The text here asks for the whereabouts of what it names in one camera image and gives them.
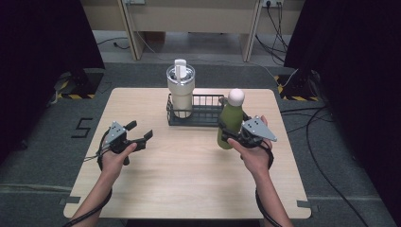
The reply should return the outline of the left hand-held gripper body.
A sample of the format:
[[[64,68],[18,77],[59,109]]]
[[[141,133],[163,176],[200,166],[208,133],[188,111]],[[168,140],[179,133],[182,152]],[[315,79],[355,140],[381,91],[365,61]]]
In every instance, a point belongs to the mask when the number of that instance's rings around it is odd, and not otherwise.
[[[145,149],[147,141],[144,136],[138,139],[130,140],[127,138],[129,131],[124,129],[118,122],[114,121],[103,140],[103,152],[110,150],[114,153],[121,153],[128,145],[135,143],[137,145],[135,151]]]

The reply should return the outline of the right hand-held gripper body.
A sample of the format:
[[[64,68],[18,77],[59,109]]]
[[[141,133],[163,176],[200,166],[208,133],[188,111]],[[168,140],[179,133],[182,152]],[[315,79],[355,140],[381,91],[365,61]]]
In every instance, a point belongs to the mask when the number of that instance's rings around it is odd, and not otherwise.
[[[239,143],[245,148],[260,146],[265,139],[276,142],[276,135],[262,121],[259,116],[246,120],[241,125]]]

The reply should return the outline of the green bottle with white cap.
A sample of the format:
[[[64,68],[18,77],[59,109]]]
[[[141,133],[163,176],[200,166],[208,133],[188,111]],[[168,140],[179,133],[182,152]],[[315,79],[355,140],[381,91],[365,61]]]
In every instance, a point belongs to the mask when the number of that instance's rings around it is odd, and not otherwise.
[[[243,121],[242,104],[244,99],[245,94],[241,89],[231,90],[227,97],[227,103],[220,114],[219,123],[224,123],[225,128],[231,132],[238,133],[240,131]]]

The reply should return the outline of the dark grey wire rack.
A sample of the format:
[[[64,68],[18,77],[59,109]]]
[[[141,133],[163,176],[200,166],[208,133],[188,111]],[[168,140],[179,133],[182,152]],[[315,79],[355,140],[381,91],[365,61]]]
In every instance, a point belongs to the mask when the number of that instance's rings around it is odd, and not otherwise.
[[[183,127],[216,127],[219,115],[223,110],[224,95],[193,95],[191,110],[175,110],[172,94],[168,95],[166,104],[169,126]]]

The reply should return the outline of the cream tumbler with lid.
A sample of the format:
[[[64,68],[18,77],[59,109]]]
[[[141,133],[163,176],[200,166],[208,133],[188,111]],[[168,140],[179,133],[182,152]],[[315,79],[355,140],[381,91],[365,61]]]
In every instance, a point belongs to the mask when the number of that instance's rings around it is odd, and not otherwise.
[[[196,71],[184,59],[176,59],[166,70],[167,87],[171,93],[173,113],[179,118],[192,114]]]

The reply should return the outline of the person's left hand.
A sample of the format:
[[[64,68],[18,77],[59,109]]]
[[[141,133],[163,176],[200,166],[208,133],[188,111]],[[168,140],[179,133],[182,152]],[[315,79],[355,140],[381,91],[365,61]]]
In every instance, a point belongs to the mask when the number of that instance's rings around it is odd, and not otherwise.
[[[110,150],[102,153],[101,175],[110,179],[117,179],[120,175],[124,160],[134,152],[137,145],[132,143],[128,145],[121,153],[114,153]]]

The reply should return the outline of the person's right hand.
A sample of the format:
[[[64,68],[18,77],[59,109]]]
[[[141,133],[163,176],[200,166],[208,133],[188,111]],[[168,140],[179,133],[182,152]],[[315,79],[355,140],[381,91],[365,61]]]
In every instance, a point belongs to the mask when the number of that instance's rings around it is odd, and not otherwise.
[[[272,149],[272,143],[269,139],[265,139],[261,147],[256,148],[245,148],[232,138],[229,138],[227,142],[239,152],[245,167],[251,172],[256,182],[265,181],[270,177],[270,156],[266,152],[267,148]]]

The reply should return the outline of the black stand base striped tape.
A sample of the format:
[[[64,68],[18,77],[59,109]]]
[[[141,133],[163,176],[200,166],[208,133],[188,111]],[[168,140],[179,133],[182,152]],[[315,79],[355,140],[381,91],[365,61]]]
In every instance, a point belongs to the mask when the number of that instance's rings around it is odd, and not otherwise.
[[[274,77],[279,96],[284,100],[318,101],[316,91],[309,79],[297,79],[292,75]]]
[[[104,76],[97,70],[79,69],[61,77],[61,87],[56,90],[57,98],[93,99]]]

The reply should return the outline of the black curtain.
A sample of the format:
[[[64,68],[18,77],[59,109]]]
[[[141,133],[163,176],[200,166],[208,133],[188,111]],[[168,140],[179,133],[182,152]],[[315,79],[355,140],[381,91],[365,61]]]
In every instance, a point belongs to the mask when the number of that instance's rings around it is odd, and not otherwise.
[[[401,226],[401,0],[305,0],[286,64],[320,74],[345,138]]]
[[[0,0],[0,164],[27,138],[61,74],[103,66],[80,0]]]

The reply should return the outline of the beige desk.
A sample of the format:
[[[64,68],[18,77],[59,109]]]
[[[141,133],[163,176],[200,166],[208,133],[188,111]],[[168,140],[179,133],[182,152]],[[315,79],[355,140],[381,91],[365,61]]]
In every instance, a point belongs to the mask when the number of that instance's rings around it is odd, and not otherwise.
[[[142,58],[146,32],[232,33],[243,61],[251,59],[256,35],[293,33],[305,0],[284,0],[264,9],[262,0],[79,0],[93,30],[124,31],[131,57]]]

